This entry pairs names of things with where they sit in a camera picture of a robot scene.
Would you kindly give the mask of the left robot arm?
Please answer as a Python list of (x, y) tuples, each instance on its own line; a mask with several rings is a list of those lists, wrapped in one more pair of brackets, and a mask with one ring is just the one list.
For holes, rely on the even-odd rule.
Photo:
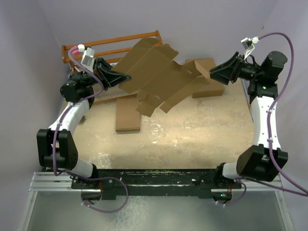
[(108, 90), (130, 79), (129, 75), (112, 70), (112, 66), (103, 58), (96, 58), (91, 70), (83, 69), (70, 74), (67, 82), (60, 88), (60, 93), (67, 102), (66, 108), (52, 125), (37, 132), (39, 164), (52, 169), (56, 176), (69, 172), (82, 177), (82, 183), (87, 188), (97, 187), (97, 167), (79, 158), (73, 134), (94, 103), (94, 84), (100, 84), (101, 90)]

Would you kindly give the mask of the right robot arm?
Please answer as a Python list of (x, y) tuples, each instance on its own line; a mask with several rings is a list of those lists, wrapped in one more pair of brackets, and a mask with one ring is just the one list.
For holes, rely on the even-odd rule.
[(231, 179), (252, 178), (271, 182), (278, 175), (277, 167), (288, 161), (288, 153), (281, 150), (276, 130), (276, 80), (287, 62), (279, 51), (271, 51), (263, 63), (248, 63), (236, 52), (228, 61), (210, 70), (210, 77), (228, 85), (241, 78), (249, 81), (247, 94), (254, 125), (252, 146), (243, 152), (236, 163), (223, 163), (214, 176), (219, 188), (226, 188)]

